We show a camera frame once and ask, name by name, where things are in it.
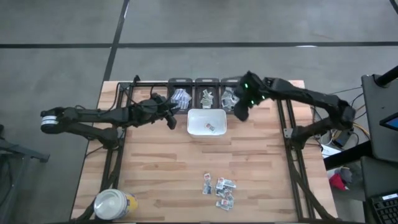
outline computer monitor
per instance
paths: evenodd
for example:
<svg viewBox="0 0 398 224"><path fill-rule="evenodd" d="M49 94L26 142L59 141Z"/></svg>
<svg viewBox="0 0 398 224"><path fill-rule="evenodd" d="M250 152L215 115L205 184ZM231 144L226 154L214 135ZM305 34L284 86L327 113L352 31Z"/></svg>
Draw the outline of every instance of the computer monitor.
<svg viewBox="0 0 398 224"><path fill-rule="evenodd" d="M380 125L398 131L398 113L382 119Z"/></svg>

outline red object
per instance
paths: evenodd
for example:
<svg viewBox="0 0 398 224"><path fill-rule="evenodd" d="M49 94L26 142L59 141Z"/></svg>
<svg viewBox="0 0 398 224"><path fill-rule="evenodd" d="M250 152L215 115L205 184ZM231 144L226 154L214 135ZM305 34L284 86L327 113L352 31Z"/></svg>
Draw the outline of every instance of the red object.
<svg viewBox="0 0 398 224"><path fill-rule="evenodd" d="M340 190L346 190L340 174L335 174L332 177L330 177L329 183L332 187L336 187L337 189Z"/></svg>

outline white bowl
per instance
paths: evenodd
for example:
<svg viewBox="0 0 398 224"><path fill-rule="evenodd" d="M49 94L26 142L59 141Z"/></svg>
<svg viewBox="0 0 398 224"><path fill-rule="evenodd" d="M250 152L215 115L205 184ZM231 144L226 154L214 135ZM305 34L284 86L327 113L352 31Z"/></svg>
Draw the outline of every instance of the white bowl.
<svg viewBox="0 0 398 224"><path fill-rule="evenodd" d="M207 128L210 124L214 131ZM196 138L222 136L226 133L226 113L222 109L190 109L187 121L188 133Z"/></svg>

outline wooden table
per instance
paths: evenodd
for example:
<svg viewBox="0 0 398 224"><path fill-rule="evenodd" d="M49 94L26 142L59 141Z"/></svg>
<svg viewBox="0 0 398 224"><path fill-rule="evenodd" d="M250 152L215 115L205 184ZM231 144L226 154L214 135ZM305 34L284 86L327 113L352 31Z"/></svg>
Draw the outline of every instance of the wooden table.
<svg viewBox="0 0 398 224"><path fill-rule="evenodd" d="M303 81L291 81L303 87ZM104 82L98 107L108 109L117 82ZM135 87L135 101L149 97L148 87ZM166 95L166 88L154 92ZM297 125L312 120L310 107L293 102ZM296 221L276 102L266 100L250 110L242 123L228 115L227 133L218 139L197 139L187 133L187 115L175 116L170 130L166 121L129 128L126 135L119 190L134 194L139 208L123 218L127 222L287 222ZM96 124L100 128L106 124ZM88 152L100 146L93 141ZM310 188L330 214L337 217L326 170L318 146L303 150ZM86 158L72 211L78 217L100 189L106 151ZM215 207L215 195L203 195L203 174L212 184L218 177L233 180L234 208ZM307 211L303 193L302 207Z"/></svg>

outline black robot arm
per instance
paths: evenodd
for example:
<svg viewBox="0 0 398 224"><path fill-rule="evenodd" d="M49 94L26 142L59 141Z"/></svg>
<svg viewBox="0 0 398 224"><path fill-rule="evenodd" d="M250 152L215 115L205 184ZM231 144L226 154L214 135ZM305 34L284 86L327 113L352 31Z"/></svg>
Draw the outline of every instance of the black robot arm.
<svg viewBox="0 0 398 224"><path fill-rule="evenodd" d="M264 78L247 72L239 81L235 90L239 102L234 107L234 114L241 121L249 117L248 110L268 98L272 100L295 100L325 109L329 117L306 127L297 126L286 129L285 136L290 139L294 149L303 149L305 142L316 134L325 134L328 130L345 130L353 127L355 109L347 101L336 95L327 95L293 86L281 78Z"/></svg>
<svg viewBox="0 0 398 224"><path fill-rule="evenodd" d="M174 129L177 121L173 115L178 108L171 108L175 106L164 96L153 93L148 100L109 111L57 107L41 112L41 130L47 134L72 133L87 139L98 139L105 149L114 149L119 146L117 127L137 128L165 118L167 126ZM113 127L99 129L82 123L109 123Z"/></svg>

